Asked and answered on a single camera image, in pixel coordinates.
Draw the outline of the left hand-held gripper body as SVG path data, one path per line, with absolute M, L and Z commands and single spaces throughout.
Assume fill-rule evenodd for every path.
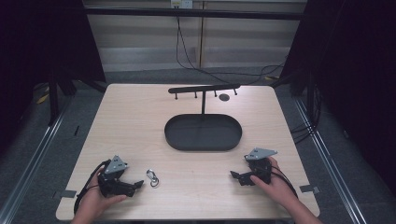
M 126 195 L 128 189 L 134 189 L 134 184 L 120 181 L 120 177 L 126 168 L 127 163 L 118 155 L 115 155 L 112 160 L 105 164 L 104 169 L 98 176 L 99 188 L 105 197 L 108 195 Z

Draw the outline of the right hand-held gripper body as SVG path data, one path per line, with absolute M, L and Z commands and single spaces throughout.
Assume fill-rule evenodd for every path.
M 245 156 L 251 172 L 266 184 L 271 182 L 272 163 L 269 157 L 276 153 L 276 150 L 255 147 Z

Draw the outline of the person's left hand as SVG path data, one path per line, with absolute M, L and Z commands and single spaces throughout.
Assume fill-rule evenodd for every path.
M 98 187 L 98 175 L 101 171 L 102 168 L 95 173 L 89 184 L 88 191 L 80 202 L 78 211 L 74 217 L 77 223 L 92 223 L 99 218 L 107 208 L 127 199 L 126 195 L 105 197 L 102 194 Z

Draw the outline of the person's right hand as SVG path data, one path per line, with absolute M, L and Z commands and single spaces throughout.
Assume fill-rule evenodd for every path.
M 268 160 L 273 166 L 271 182 L 269 184 L 266 184 L 255 175 L 252 175 L 250 179 L 256 186 L 261 188 L 273 201 L 280 204 L 285 209 L 289 209 L 293 204 L 298 201 L 298 199 L 294 195 L 293 191 L 290 189 L 287 182 L 281 178 L 282 174 L 277 165 L 277 161 L 272 157 L 269 157 Z

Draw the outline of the grey tape strip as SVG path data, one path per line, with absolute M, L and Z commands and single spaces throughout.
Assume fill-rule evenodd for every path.
M 76 196 L 77 192 L 75 190 L 60 190 L 60 191 L 55 191 L 52 195 L 53 199 L 60 200 L 62 198 L 74 198 Z
M 312 192 L 314 194 L 317 194 L 320 192 L 320 189 L 319 189 L 319 187 L 316 187 L 316 186 L 304 185 L 304 186 L 300 186 L 300 191 L 302 193 Z

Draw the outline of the black hook stand with tray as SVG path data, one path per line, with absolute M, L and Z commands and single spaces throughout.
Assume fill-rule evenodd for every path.
M 206 93 L 213 91 L 236 90 L 240 84 L 191 86 L 170 88 L 169 93 L 178 99 L 180 93 L 202 94 L 199 114 L 179 114 L 170 118 L 164 126 L 165 140 L 168 145 L 180 151 L 228 151 L 238 146 L 242 137 L 242 127 L 233 117 L 225 114 L 205 112 Z

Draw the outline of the black metal stand leg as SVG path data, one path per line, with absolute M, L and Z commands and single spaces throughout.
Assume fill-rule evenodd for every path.
M 50 118 L 49 126 L 52 126 L 56 119 L 59 117 L 59 102 L 58 102 L 58 85 L 56 76 L 49 75 L 49 105 L 50 105 Z

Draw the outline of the yellow floor object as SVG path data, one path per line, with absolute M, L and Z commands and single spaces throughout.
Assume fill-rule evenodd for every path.
M 35 89 L 34 94 L 35 94 L 34 102 L 37 105 L 43 104 L 50 96 L 50 87 L 49 86 L 38 87 Z

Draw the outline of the black curtain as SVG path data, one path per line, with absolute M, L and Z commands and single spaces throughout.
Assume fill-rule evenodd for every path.
M 33 88 L 51 79 L 106 80 L 83 0 L 0 0 L 0 157 Z
M 396 195 L 396 0 L 307 0 L 281 73 L 314 81 Z

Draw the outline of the silver carabiner keychain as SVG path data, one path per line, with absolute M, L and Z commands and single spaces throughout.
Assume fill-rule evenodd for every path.
M 158 176 L 156 176 L 155 172 L 152 169 L 148 169 L 146 171 L 146 175 L 150 180 L 150 185 L 153 188 L 157 188 L 160 184 L 160 179 L 158 178 Z

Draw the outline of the metal floor rail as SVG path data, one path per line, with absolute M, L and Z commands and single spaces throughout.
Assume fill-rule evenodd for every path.
M 49 151 L 53 138 L 63 123 L 64 114 L 68 110 L 72 101 L 73 96 L 68 96 L 65 98 L 65 103 L 61 107 L 59 115 L 45 131 L 45 134 L 43 135 L 39 145 L 35 150 L 35 153 L 33 154 L 33 158 L 30 159 L 25 166 L 25 169 L 21 174 L 15 189 L 11 191 L 7 197 L 7 200 L 5 201 L 3 208 L 0 210 L 0 224 L 11 224 L 40 164 Z
M 340 196 L 341 201 L 343 202 L 343 205 L 348 212 L 353 224 L 368 224 L 366 218 L 363 215 L 363 212 L 361 211 L 360 206 L 358 205 L 355 197 L 347 186 L 345 179 L 342 177 L 337 165 L 332 158 L 332 154 L 324 143 L 319 131 L 314 128 L 314 125 L 309 120 L 304 102 L 301 99 L 295 99 L 294 102 L 304 122 L 304 126 L 308 130 L 308 134 L 312 139 L 317 149 L 317 152 L 321 157 L 321 160 L 324 163 L 324 166 L 329 173 L 332 183 L 334 184 L 335 189 Z

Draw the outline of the black horizontal frame bar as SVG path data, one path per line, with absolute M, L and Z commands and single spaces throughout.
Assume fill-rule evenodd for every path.
M 122 16 L 164 16 L 301 21 L 306 18 L 302 13 L 232 11 L 212 9 L 173 9 L 173 8 L 132 8 L 132 7 L 85 7 L 84 11 L 92 15 Z

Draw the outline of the white wall socket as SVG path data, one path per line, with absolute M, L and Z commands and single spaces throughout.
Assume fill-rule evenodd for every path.
M 192 0 L 170 0 L 171 8 L 193 9 Z

